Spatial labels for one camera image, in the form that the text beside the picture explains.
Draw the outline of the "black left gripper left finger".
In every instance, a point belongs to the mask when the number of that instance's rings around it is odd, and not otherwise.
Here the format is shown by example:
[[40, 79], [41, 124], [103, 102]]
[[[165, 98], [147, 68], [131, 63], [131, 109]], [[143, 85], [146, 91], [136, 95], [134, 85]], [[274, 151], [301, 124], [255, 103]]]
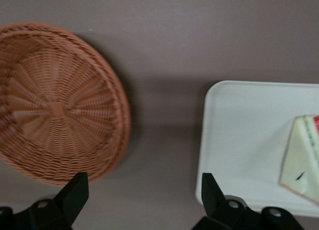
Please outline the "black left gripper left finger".
[[54, 198], [41, 199], [13, 213], [1, 206], [2, 230], [70, 230], [89, 198], [88, 174], [78, 172]]

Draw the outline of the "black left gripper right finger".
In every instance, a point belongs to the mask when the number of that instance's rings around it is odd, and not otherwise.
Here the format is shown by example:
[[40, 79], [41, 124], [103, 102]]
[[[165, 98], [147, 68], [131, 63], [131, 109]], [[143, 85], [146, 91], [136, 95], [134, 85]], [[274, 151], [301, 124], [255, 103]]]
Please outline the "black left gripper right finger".
[[194, 230], [302, 230], [295, 217], [285, 209], [264, 207], [253, 211], [242, 200], [227, 198], [211, 173], [202, 174], [201, 198], [206, 216]]

